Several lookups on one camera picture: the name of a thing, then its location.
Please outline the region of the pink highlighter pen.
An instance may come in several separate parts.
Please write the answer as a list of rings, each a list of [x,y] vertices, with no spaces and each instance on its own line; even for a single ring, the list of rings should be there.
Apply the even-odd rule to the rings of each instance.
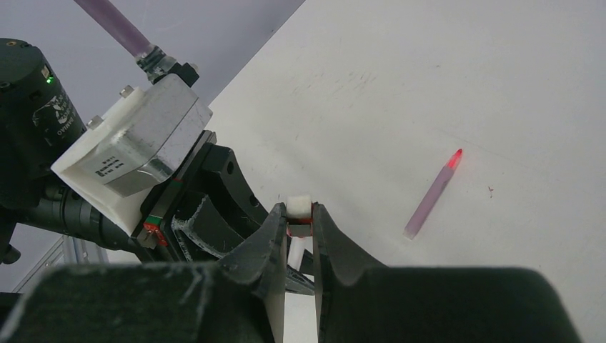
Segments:
[[[461,162],[463,149],[458,149],[442,167],[404,228],[406,238],[413,240],[426,222],[435,204],[454,176]]]

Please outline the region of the white pen red end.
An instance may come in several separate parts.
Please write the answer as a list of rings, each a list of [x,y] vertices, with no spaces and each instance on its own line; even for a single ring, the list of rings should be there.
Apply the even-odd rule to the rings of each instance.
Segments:
[[[304,257],[306,238],[292,237],[287,255],[287,265],[294,270],[299,271]]]

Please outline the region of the red pen cap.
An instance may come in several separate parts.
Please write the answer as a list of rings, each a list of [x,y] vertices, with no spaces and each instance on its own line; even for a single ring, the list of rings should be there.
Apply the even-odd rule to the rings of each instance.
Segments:
[[[310,195],[288,197],[286,200],[287,233],[291,237],[312,236],[313,205]]]

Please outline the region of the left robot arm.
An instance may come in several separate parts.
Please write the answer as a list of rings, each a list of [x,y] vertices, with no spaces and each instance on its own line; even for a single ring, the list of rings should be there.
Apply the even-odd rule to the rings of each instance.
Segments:
[[[198,79],[153,46],[137,59],[148,89],[125,88],[84,123],[39,48],[1,40],[1,262],[17,224],[135,254],[214,261],[267,218],[235,153],[206,126]]]

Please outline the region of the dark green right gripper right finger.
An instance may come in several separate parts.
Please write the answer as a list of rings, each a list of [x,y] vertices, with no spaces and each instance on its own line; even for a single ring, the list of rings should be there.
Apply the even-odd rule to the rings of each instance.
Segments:
[[[562,301],[517,267],[388,267],[313,206],[320,342],[579,342]]]

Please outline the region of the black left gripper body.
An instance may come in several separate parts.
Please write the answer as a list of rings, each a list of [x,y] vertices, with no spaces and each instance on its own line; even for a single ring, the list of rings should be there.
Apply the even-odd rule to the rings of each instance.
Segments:
[[[141,220],[130,236],[140,262],[193,260],[188,244],[171,228],[172,217],[210,146],[216,142],[216,133],[204,130],[177,171],[169,180],[153,187],[141,204]]]

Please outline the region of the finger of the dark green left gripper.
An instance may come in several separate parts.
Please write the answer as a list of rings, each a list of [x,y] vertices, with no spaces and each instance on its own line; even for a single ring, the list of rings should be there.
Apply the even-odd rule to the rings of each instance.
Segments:
[[[202,192],[186,192],[172,217],[171,228],[217,258],[218,267],[236,284],[258,296],[292,292],[313,295],[314,283],[291,267],[287,232],[288,206],[274,205],[260,227],[244,236],[234,230]]]
[[[234,150],[203,144],[201,153],[188,178],[189,186],[209,195],[225,222],[241,237],[249,237],[260,228],[268,211],[247,183]]]

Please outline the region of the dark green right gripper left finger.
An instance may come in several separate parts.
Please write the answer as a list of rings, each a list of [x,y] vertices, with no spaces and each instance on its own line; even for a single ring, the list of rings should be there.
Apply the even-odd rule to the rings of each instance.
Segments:
[[[63,265],[21,296],[3,342],[281,342],[286,207],[215,262]]]

